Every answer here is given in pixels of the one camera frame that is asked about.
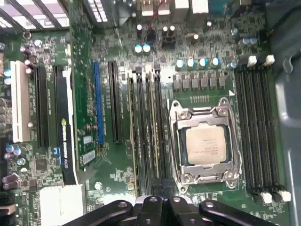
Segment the white connector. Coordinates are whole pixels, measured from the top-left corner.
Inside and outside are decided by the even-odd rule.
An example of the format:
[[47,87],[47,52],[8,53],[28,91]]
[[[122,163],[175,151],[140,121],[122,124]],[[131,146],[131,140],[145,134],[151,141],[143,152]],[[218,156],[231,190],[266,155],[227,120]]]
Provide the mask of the white connector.
[[248,67],[252,67],[257,63],[256,56],[250,56],[248,60]]
[[268,55],[264,63],[265,66],[272,65],[275,62],[274,55]]
[[21,61],[10,61],[13,141],[30,141],[28,75]]

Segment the pcie slot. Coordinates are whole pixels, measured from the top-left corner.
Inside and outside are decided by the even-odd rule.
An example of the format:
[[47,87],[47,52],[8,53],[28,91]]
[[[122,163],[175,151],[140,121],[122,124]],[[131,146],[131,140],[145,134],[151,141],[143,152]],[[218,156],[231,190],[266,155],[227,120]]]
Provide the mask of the pcie slot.
[[38,147],[49,147],[47,75],[43,66],[34,68]]
[[150,180],[151,180],[151,173],[152,173],[152,166],[150,162],[149,157],[149,151],[147,148],[147,138],[146,138],[146,123],[145,123],[145,101],[144,101],[144,91],[143,91],[143,81],[142,81],[142,75],[137,74],[137,124],[139,125],[138,132],[139,132],[139,139],[137,140],[138,145],[137,147],[140,149],[139,153],[141,155],[141,167],[144,168],[144,180],[145,180],[145,194],[143,195],[149,195],[151,192],[150,187]]
[[119,100],[118,67],[116,61],[108,62],[113,142],[122,142],[121,109]]
[[26,66],[21,61],[11,61],[11,104],[13,141],[30,141],[28,75]]
[[161,95],[161,81],[160,72],[155,72],[155,99],[156,99],[156,119],[158,128],[158,147],[160,155],[160,177],[166,178],[166,155],[165,155],[165,133],[163,123],[163,109],[162,109],[162,95]]
[[104,130],[103,130],[103,102],[100,81],[100,68],[99,63],[93,63],[94,80],[95,80],[95,97],[96,97],[96,113],[98,124],[98,144],[104,145]]

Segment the chip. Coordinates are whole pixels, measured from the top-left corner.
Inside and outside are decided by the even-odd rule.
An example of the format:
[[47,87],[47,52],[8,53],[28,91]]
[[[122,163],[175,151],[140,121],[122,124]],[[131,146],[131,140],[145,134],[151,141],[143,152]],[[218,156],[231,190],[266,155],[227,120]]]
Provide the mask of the chip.
[[36,169],[41,171],[47,170],[47,159],[37,159],[36,160]]
[[211,167],[227,158],[224,128],[200,123],[186,130],[188,162]]

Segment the green circuit board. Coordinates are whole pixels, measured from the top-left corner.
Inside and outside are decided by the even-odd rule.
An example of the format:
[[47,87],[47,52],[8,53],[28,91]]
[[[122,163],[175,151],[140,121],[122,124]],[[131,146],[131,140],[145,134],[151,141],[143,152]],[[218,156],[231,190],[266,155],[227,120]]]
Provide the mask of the green circuit board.
[[[208,31],[203,27],[194,27],[189,23],[174,24],[176,27],[177,44],[175,48],[163,48],[160,41],[151,42],[152,51],[148,54],[136,53],[135,46],[142,45],[145,40],[138,40],[136,37],[136,24],[128,21],[120,28],[95,30],[85,13],[80,1],[69,3],[70,30],[65,32],[32,33],[29,40],[22,35],[10,36],[9,40],[1,40],[6,44],[4,51],[5,67],[9,67],[12,60],[24,60],[20,53],[21,45],[30,46],[36,53],[38,64],[44,65],[47,71],[48,86],[48,125],[49,125],[49,148],[39,148],[37,145],[37,134],[35,127],[32,129],[31,141],[19,143],[19,147],[25,148],[24,158],[26,164],[18,166],[14,161],[9,165],[9,173],[17,173],[23,183],[13,192],[16,194],[17,223],[19,226],[41,225],[39,190],[48,186],[62,186],[63,173],[60,158],[54,154],[53,149],[57,148],[57,125],[55,116],[55,82],[53,77],[53,66],[62,66],[65,70],[71,70],[72,94],[74,108],[74,140],[76,152],[76,171],[80,184],[84,187],[84,212],[93,211],[113,200],[124,199],[132,203],[140,195],[150,195],[150,180],[148,185],[138,183],[141,164],[145,161],[141,157],[137,146],[133,144],[132,134],[139,127],[139,118],[150,117],[147,112],[158,110],[155,106],[155,84],[146,77],[148,69],[160,64],[160,89],[163,111],[167,111],[167,100],[171,103],[178,100],[182,106],[187,108],[216,106],[222,97],[229,99],[235,114],[237,130],[239,130],[239,112],[237,103],[236,77],[233,70],[227,68],[227,64],[238,60],[240,56],[269,53],[269,44],[259,42],[258,45],[242,48],[238,45],[237,39],[252,36],[265,26],[265,14],[261,10],[249,15],[242,15],[239,18],[228,19],[223,15],[211,15],[208,20],[212,26]],[[165,22],[155,21],[152,25],[157,36],[161,32]],[[231,34],[233,27],[238,28],[238,36]],[[143,24],[143,36],[147,35],[148,24]],[[198,33],[201,42],[192,46],[188,41],[189,34]],[[35,40],[42,41],[42,47],[34,44]],[[198,62],[202,58],[219,58],[217,68],[206,67],[199,69],[198,66],[189,68],[186,62],[194,59]],[[184,67],[179,71],[176,69],[177,60],[185,62]],[[98,144],[97,138],[97,116],[95,107],[95,80],[93,74],[93,62],[99,63],[101,80],[101,100],[103,108],[103,132],[104,145]],[[110,93],[110,75],[108,62],[116,61],[119,67],[119,102],[120,116],[122,120],[122,142],[114,142],[114,127],[112,125],[112,103]],[[133,80],[133,68],[141,66],[144,68],[143,77],[143,102],[144,113],[136,110],[138,105],[139,92],[138,84]],[[208,89],[198,87],[191,88],[192,79],[201,78],[214,79],[220,83],[225,81],[223,87],[218,85]],[[282,163],[282,146],[279,139],[277,104],[275,101],[274,78],[272,71],[268,72],[269,93],[272,100],[273,120],[275,122],[276,152],[278,156],[279,181],[285,185],[285,173]],[[189,82],[185,89],[184,82]],[[180,84],[180,89],[175,89],[175,83]],[[4,97],[5,83],[0,84],[1,96]],[[33,124],[36,120],[35,93],[33,82],[29,83],[29,105],[30,116]],[[156,125],[150,122],[153,130],[158,130]],[[163,117],[163,133],[167,134],[167,118]],[[87,145],[85,137],[91,137]],[[165,174],[172,177],[172,165],[169,146],[164,144],[165,154],[162,156],[159,150],[151,150],[149,156],[150,175],[161,176],[161,162],[164,162]],[[95,151],[95,156],[87,164],[82,163],[82,157]],[[39,168],[39,161],[45,162],[42,169]],[[225,183],[211,183],[190,186],[185,196],[191,198],[195,205],[206,199],[213,199],[223,202],[229,206],[240,209],[252,215],[263,218],[280,226],[290,225],[289,207],[286,202],[273,202],[271,204],[257,204],[253,197],[246,190],[245,173],[239,177],[238,185],[229,189]]]

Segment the capacitor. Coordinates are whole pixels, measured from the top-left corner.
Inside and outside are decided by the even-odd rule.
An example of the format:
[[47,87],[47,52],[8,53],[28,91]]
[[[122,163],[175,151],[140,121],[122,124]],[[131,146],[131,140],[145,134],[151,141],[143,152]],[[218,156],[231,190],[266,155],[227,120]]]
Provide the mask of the capacitor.
[[201,69],[203,69],[207,64],[207,61],[205,60],[205,58],[202,58],[199,60],[199,66]]
[[194,45],[197,43],[197,41],[198,41],[198,34],[195,34],[191,40],[191,44]]
[[144,44],[143,45],[143,52],[148,54],[151,51],[151,47],[149,46],[149,44]]
[[231,63],[227,64],[228,69],[235,69],[237,67],[237,64],[235,61],[232,61]]
[[8,86],[11,85],[11,78],[10,77],[6,77],[4,79],[4,83],[7,84]]
[[24,158],[18,158],[16,160],[16,163],[17,163],[18,166],[24,166],[25,163],[26,163],[26,160]]
[[218,64],[219,64],[218,58],[213,58],[213,60],[211,61],[211,67],[216,68]]
[[180,70],[184,66],[184,62],[182,60],[177,60],[176,69]]
[[249,38],[242,38],[239,42],[238,42],[238,44],[240,45],[240,46],[246,46],[246,45],[248,45],[250,43],[250,39]]
[[4,178],[2,178],[2,183],[7,184],[9,182],[12,182],[14,180],[18,180],[19,176],[16,173],[10,174]]
[[5,121],[6,121],[6,115],[0,114],[0,122],[5,122]]
[[39,39],[35,40],[33,43],[36,47],[39,47],[39,48],[41,48],[43,45],[43,42]]
[[0,106],[5,106],[5,105],[6,105],[6,100],[3,98],[0,98]]
[[6,152],[7,153],[13,153],[14,151],[14,146],[12,145],[7,145],[6,148],[5,148]]
[[4,106],[0,107],[0,114],[5,114],[6,108]]
[[28,56],[32,55],[32,51],[30,49],[28,49],[28,48],[25,48],[24,46],[20,47],[20,52],[24,53],[25,55],[28,55]]
[[142,25],[141,24],[137,24],[137,37],[140,38],[142,35]]
[[193,68],[193,66],[194,66],[194,61],[193,61],[193,59],[189,59],[189,60],[187,61],[187,66],[188,66],[189,69],[192,69],[192,68]]
[[26,72],[26,74],[31,75],[32,74],[32,69],[31,68],[26,68],[25,72]]
[[19,156],[21,154],[21,149],[20,148],[15,148],[14,149],[14,155]]
[[19,185],[19,182],[17,180],[14,180],[12,182],[4,184],[3,189],[7,191],[7,190],[10,190],[10,189],[17,188],[18,185]]
[[139,53],[141,53],[141,52],[142,52],[142,46],[139,45],[139,44],[137,44],[137,45],[135,46],[135,53],[139,54]]
[[11,76],[11,70],[10,69],[5,69],[4,70],[4,76],[5,77],[10,77]]
[[0,122],[0,130],[6,129],[6,124],[4,122]]
[[173,36],[174,31],[175,31],[175,26],[171,25],[168,30],[168,35]]
[[0,42],[0,51],[3,51],[5,49],[5,44],[3,42]]
[[10,160],[10,159],[13,159],[15,157],[16,156],[13,153],[5,153],[4,154],[4,159],[6,159],[6,160]]
[[164,26],[162,29],[162,36],[166,36],[168,31],[168,27]]
[[32,62],[30,62],[30,60],[25,60],[24,64],[31,69],[33,69],[35,67],[35,65]]
[[251,45],[256,45],[257,41],[258,41],[257,38],[250,38]]

